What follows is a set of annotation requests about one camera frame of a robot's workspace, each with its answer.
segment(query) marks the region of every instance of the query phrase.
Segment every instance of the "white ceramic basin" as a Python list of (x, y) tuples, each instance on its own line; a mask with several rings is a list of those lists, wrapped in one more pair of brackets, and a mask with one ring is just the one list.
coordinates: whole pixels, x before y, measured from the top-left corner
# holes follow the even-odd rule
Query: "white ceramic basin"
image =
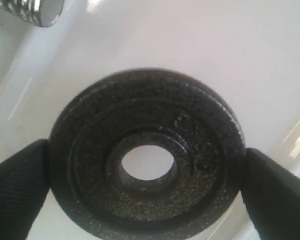
[[(190, 75), (232, 107), (248, 147), (300, 175), (300, 0), (66, 0), (33, 27), (0, 10), (0, 161), (47, 138), (80, 91), (121, 70)], [(29, 240), (93, 240), (50, 193)], [(254, 240), (240, 196), (195, 240)]]

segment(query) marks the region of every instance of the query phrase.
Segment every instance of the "white sink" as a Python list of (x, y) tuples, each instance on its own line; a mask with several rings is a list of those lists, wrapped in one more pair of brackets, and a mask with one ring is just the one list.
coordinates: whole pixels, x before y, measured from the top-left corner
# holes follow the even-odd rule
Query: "white sink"
[[(232, 107), (248, 147), (300, 175), (300, 0), (66, 0), (51, 28), (0, 10), (0, 161), (47, 138), (80, 91), (114, 72), (190, 75)], [(50, 193), (29, 240), (93, 240)], [(194, 240), (258, 239), (240, 196)]]

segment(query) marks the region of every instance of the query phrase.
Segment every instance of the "washer center hole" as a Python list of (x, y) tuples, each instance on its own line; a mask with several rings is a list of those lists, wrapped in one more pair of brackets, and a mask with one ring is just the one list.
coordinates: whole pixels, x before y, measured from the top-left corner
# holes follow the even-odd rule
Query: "washer center hole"
[(168, 173), (174, 161), (174, 156), (166, 149), (143, 145), (129, 151), (122, 159), (122, 166), (135, 179), (150, 181)]

